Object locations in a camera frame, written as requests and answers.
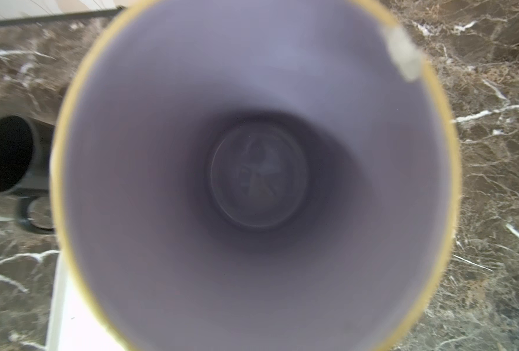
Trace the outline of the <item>pink mug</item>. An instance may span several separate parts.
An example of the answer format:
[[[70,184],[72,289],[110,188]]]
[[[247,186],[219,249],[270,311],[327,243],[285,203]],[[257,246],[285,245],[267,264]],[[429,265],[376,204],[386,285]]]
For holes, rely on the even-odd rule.
[[[391,350],[449,262],[452,111],[377,1],[140,1],[57,120],[63,258],[126,350]]]

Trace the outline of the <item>black mug white rim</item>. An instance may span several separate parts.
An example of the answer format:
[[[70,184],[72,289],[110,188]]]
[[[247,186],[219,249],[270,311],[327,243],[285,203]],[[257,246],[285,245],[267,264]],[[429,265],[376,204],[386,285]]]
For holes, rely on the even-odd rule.
[[[34,224],[30,207],[50,193],[50,157],[55,127],[22,116],[0,118],[0,195],[18,199],[14,222],[38,235],[53,235],[54,228]]]

